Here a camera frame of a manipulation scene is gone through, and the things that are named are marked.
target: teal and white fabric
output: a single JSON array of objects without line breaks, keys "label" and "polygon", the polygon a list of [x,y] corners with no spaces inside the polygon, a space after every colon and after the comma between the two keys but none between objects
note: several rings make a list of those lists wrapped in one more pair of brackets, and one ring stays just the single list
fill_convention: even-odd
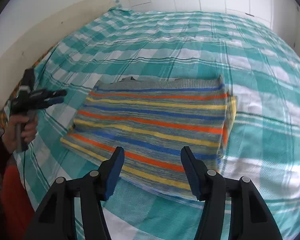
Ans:
[{"label": "teal and white fabric", "polygon": [[[112,8],[64,38],[35,68],[36,88],[67,89],[65,102],[39,112],[37,138],[25,154],[36,209],[56,177],[97,167],[61,145],[76,110],[98,80],[214,79],[237,98],[224,177],[249,176],[285,239],[300,231],[300,58],[270,29],[250,19],[204,12]],[[23,154],[15,154],[23,181]],[[203,203],[146,191],[119,179],[103,203],[113,239],[193,239]],[[76,227],[83,239],[79,202]],[[226,202],[227,239],[231,202]]]}]

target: headboard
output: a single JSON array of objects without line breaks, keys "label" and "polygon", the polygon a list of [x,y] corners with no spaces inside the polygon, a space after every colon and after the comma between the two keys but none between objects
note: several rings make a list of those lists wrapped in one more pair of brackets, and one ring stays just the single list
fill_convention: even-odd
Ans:
[{"label": "headboard", "polygon": [[23,34],[0,57],[0,109],[26,68],[51,46],[115,6],[112,0],[84,0],[44,19]]}]

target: person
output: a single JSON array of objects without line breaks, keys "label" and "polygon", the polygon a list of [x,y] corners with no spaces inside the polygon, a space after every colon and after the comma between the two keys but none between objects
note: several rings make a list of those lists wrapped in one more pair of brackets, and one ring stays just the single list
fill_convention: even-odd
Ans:
[{"label": "person", "polygon": [[17,147],[15,135],[17,123],[26,123],[21,133],[26,143],[35,138],[38,118],[36,116],[34,121],[30,123],[28,121],[27,116],[11,116],[4,134],[0,137],[0,173],[3,174],[0,200],[4,213],[4,220],[0,220],[0,239],[4,240],[21,240],[34,215],[27,192],[21,184],[17,166],[7,165]]}]

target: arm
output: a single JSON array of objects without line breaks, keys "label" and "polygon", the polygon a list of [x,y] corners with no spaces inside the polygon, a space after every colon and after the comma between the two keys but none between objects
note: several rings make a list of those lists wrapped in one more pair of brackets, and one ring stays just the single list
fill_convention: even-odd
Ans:
[{"label": "arm", "polygon": [[[27,116],[14,115],[10,117],[6,131],[0,137],[0,172],[3,171],[11,154],[17,147],[15,125],[19,122],[26,123],[28,121],[29,118]],[[29,143],[35,138],[37,124],[38,119],[36,117],[33,122],[26,125],[25,130],[21,134],[25,138],[25,142]]]}]

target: round metal pin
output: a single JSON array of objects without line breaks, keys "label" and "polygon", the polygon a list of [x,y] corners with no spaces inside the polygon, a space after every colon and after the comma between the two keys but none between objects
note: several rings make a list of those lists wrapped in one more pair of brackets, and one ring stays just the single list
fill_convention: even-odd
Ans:
[{"label": "round metal pin", "polygon": [[209,176],[215,176],[217,173],[216,173],[216,171],[214,171],[214,170],[208,170],[208,171],[207,171],[207,174],[208,174]]},{"label": "round metal pin", "polygon": [[62,182],[64,182],[65,181],[65,179],[63,178],[63,177],[58,177],[57,179],[56,179],[56,182],[58,183],[58,184],[60,184],[60,183],[62,183]]},{"label": "round metal pin", "polygon": [[94,171],[90,171],[90,176],[91,177],[96,177],[96,176],[98,176],[99,175],[99,171],[96,171],[96,170],[94,170]]},{"label": "round metal pin", "polygon": [[243,176],[242,177],[242,181],[245,182],[245,183],[249,183],[250,182],[250,178],[247,177],[247,176]]}]

